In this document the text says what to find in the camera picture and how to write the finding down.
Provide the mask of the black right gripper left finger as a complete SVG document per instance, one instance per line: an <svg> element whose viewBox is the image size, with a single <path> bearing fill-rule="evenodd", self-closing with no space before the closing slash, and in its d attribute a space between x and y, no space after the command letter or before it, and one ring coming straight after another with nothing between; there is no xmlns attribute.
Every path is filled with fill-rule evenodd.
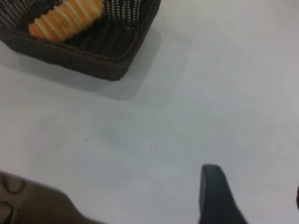
<svg viewBox="0 0 299 224"><path fill-rule="evenodd" d="M200 224L246 224L220 166L204 164L199 190Z"/></svg>

